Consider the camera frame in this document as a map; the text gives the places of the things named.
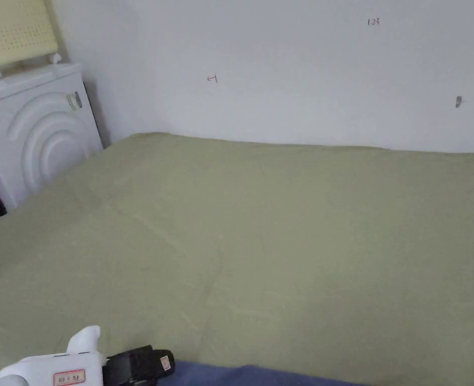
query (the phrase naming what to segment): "front-loading washing machine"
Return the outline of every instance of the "front-loading washing machine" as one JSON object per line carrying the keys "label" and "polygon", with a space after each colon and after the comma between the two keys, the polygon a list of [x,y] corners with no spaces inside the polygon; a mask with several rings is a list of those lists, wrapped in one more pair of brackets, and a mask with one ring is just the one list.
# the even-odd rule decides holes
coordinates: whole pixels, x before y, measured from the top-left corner
{"label": "front-loading washing machine", "polygon": [[81,65],[22,68],[0,80],[0,198],[7,211],[101,150]]}

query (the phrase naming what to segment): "white wall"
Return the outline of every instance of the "white wall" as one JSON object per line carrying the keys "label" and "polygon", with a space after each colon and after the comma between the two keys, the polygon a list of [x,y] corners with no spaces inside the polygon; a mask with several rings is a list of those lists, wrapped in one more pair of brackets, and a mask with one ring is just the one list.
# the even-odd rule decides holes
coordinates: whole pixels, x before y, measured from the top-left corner
{"label": "white wall", "polygon": [[105,143],[168,131],[474,151],[474,0],[49,6],[70,59],[85,65]]}

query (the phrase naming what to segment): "red label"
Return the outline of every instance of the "red label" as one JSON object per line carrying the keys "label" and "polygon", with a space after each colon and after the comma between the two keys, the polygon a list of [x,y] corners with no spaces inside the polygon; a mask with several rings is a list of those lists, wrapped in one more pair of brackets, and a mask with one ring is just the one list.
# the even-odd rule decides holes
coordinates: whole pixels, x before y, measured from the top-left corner
{"label": "red label", "polygon": [[84,383],[85,370],[72,370],[57,372],[53,375],[53,386],[67,386],[70,384]]}

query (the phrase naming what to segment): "mattress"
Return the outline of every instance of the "mattress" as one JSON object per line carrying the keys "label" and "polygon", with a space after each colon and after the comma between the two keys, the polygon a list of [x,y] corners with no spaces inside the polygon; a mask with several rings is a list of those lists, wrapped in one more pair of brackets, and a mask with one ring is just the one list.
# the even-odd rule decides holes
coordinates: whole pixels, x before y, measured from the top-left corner
{"label": "mattress", "polygon": [[474,385],[474,154],[135,135],[0,218],[0,367],[106,355]]}

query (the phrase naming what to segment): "white appliance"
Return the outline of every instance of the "white appliance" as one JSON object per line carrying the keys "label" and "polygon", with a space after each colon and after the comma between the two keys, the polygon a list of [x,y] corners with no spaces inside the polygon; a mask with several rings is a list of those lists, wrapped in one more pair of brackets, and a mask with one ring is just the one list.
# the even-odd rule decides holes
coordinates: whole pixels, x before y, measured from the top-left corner
{"label": "white appliance", "polygon": [[7,211],[100,150],[81,65],[21,69],[0,80],[0,198]]}

